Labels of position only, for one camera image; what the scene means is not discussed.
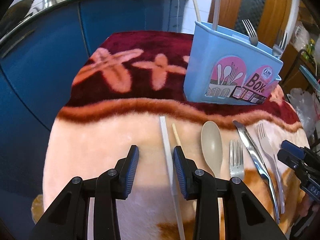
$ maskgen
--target beige plastic spoon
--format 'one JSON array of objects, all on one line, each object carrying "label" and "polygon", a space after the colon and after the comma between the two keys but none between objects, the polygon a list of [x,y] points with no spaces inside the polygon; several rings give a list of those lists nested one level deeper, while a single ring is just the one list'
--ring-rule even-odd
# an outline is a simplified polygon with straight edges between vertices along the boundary
[{"label": "beige plastic spoon", "polygon": [[220,177],[222,165],[222,140],[219,127],[207,121],[201,130],[201,148],[205,161],[216,178]]}]

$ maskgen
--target fork in holder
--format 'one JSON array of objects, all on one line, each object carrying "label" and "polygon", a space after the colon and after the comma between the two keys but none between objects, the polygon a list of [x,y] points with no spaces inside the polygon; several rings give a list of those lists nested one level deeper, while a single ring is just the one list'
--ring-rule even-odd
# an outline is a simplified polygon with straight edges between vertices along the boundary
[{"label": "fork in holder", "polygon": [[272,48],[272,55],[274,57],[280,57],[285,49],[285,44],[287,43],[288,33],[282,32],[282,30],[278,30],[276,43]]},{"label": "fork in holder", "polygon": [[254,29],[254,27],[252,26],[252,23],[250,22],[249,19],[247,20],[242,20],[242,23],[248,33],[249,39],[250,39],[250,43],[251,45],[257,47],[258,45],[258,35],[256,33],[256,30]]},{"label": "fork in holder", "polygon": [[241,141],[230,141],[229,168],[231,178],[238,177],[241,180],[244,180],[243,148]]}]

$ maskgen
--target brown stripe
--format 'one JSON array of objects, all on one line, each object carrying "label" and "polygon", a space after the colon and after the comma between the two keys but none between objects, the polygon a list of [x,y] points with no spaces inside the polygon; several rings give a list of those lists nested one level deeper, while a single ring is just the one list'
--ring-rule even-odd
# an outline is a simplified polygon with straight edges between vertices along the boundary
[{"label": "brown stripe", "polygon": [[151,98],[129,98],[102,101],[96,104],[82,107],[63,107],[57,118],[78,123],[96,122],[102,118],[128,113],[151,113],[164,114],[174,118],[184,119],[191,122],[203,124],[214,121],[220,128],[234,130],[232,121],[237,120],[244,125],[251,125],[260,120],[272,122],[284,130],[296,132],[302,128],[300,122],[287,124],[263,110],[254,110],[248,113],[222,116],[219,114],[207,115],[202,111],[189,105],[179,103],[175,100],[151,99]]}]

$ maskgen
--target white wall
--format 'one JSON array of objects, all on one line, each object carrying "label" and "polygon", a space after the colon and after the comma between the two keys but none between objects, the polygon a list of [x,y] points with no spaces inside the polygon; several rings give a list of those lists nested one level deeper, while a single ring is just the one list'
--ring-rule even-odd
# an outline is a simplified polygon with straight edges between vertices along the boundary
[{"label": "white wall", "polygon": [[[202,21],[207,21],[210,11],[211,0],[197,0]],[[183,15],[182,33],[193,34],[195,31],[196,13],[192,0],[188,0]]]}]

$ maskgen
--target door handle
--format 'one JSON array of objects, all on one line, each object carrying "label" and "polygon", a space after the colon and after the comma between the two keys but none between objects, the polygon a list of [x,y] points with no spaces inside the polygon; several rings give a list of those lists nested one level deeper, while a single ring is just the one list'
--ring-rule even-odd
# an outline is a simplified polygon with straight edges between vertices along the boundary
[{"label": "door handle", "polygon": [[13,48],[18,45],[24,38],[26,38],[27,36],[29,36],[31,33],[33,33],[35,31],[34,30],[31,30],[31,31],[28,31],[26,34],[24,34],[22,37],[20,37],[17,41],[15,41],[1,56],[1,58],[4,58],[5,56],[7,56],[11,50],[13,50]]}]

